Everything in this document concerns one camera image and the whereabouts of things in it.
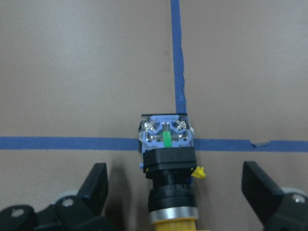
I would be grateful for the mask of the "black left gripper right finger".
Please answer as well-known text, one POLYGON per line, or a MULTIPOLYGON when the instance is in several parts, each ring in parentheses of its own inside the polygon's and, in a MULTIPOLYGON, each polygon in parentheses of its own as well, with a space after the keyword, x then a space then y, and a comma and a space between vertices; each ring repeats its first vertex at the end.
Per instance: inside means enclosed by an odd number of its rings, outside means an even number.
POLYGON ((262 225, 278 210, 284 197, 282 189, 255 161, 243 163, 241 189, 262 225))

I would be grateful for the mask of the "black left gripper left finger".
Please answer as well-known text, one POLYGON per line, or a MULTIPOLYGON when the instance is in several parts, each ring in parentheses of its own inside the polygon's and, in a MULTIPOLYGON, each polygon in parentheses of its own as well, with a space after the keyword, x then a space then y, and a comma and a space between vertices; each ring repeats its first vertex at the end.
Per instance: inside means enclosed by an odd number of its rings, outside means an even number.
POLYGON ((95 214, 101 215, 108 196, 106 163, 96 163, 81 185, 77 197, 95 214))

